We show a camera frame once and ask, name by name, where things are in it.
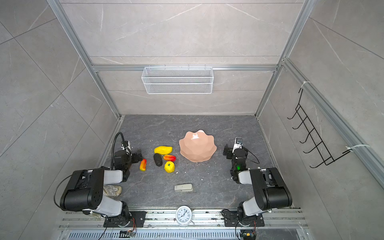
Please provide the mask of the red orange fake fruit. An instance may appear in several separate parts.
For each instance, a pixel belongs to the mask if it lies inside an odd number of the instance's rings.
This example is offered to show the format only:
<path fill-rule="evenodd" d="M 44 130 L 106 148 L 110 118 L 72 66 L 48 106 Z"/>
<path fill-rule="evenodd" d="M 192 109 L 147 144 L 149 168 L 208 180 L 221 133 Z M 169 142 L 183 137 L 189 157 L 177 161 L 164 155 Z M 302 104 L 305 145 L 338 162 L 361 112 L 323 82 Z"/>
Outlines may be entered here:
<path fill-rule="evenodd" d="M 140 171 L 145 172 L 147 167 L 147 160 L 143 159 L 140 163 Z"/>

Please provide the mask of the black fake avocado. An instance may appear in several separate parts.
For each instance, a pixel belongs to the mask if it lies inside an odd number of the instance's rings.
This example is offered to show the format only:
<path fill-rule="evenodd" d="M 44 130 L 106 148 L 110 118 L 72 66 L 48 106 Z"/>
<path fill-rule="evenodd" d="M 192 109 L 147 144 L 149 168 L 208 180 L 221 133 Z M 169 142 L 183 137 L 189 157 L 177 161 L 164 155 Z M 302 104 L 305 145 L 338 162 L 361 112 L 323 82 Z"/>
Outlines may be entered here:
<path fill-rule="evenodd" d="M 154 161 L 155 161 L 156 166 L 158 166 L 158 167 L 161 167 L 163 165 L 163 158 L 158 153 L 154 154 Z"/>

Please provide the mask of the long yellow fake fruit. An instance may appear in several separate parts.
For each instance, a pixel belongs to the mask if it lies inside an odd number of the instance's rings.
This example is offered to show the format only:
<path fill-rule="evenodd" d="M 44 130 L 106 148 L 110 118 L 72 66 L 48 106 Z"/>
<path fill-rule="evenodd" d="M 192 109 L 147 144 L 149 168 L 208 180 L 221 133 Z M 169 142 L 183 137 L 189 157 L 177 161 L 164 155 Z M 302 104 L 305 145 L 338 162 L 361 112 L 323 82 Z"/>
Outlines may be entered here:
<path fill-rule="evenodd" d="M 173 147 L 169 147 L 169 146 L 159 146 L 154 149 L 155 154 L 159 154 L 162 156 L 169 155 L 170 153 L 172 153 L 172 151 L 173 151 Z"/>

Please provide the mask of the round yellow fake lemon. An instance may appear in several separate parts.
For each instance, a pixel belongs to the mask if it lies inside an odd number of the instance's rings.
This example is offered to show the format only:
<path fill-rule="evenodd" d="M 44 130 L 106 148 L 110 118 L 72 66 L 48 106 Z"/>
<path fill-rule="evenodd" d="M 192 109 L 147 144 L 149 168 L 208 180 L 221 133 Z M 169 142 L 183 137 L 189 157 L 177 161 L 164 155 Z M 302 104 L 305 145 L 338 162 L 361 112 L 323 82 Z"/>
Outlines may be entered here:
<path fill-rule="evenodd" d="M 172 161 L 167 161 L 164 167 L 167 173 L 173 173 L 175 171 L 175 164 Z"/>

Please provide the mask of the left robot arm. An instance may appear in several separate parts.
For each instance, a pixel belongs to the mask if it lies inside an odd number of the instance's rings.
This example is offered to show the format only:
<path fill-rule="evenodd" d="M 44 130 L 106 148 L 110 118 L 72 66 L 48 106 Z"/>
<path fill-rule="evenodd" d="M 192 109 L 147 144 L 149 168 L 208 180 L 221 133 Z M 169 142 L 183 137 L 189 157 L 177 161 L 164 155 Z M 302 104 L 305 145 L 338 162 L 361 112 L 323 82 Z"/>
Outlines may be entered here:
<path fill-rule="evenodd" d="M 104 187 L 126 182 L 133 163 L 143 160 L 141 150 L 129 154 L 125 150 L 114 153 L 115 170 L 100 167 L 92 170 L 74 171 L 61 196 L 63 211 L 82 212 L 85 215 L 99 214 L 104 228 L 141 228 L 146 212 L 130 212 L 124 201 L 117 201 L 103 194 Z"/>

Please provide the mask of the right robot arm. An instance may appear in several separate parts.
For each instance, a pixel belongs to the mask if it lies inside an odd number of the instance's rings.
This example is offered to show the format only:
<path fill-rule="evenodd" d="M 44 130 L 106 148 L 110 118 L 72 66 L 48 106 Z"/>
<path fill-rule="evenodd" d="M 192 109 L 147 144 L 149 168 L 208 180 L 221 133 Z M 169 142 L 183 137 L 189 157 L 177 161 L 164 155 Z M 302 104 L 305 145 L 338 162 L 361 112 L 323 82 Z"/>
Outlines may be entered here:
<path fill-rule="evenodd" d="M 254 192 L 251 199 L 239 204 L 233 217 L 243 225 L 269 210 L 287 208 L 293 203 L 292 195 L 277 168 L 247 168 L 249 153 L 241 144 L 234 144 L 232 148 L 225 145 L 223 151 L 223 155 L 232 162 L 232 180 L 239 185 L 251 185 Z"/>

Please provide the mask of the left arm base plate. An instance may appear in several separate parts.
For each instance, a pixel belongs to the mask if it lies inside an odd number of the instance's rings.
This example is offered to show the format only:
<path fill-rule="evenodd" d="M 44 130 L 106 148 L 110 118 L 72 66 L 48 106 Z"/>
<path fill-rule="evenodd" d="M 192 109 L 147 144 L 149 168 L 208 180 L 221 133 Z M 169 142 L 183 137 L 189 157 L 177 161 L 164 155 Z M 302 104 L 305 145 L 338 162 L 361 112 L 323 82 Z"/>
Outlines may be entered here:
<path fill-rule="evenodd" d="M 144 226 L 147 212 L 134 211 L 126 215 L 119 215 L 116 217 L 108 217 L 105 219 L 104 228 L 132 228 L 133 226 L 141 228 Z"/>

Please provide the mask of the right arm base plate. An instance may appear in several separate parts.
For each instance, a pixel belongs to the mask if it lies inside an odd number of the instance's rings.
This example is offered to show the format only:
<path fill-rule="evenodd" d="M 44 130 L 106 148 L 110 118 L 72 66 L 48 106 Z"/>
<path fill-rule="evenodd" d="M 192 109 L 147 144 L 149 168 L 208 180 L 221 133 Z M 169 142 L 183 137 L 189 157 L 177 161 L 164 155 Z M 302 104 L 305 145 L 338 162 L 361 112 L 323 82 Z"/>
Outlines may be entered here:
<path fill-rule="evenodd" d="M 226 227 L 264 227 L 265 222 L 262 215 L 240 216 L 237 211 L 223 209 L 221 215 Z"/>

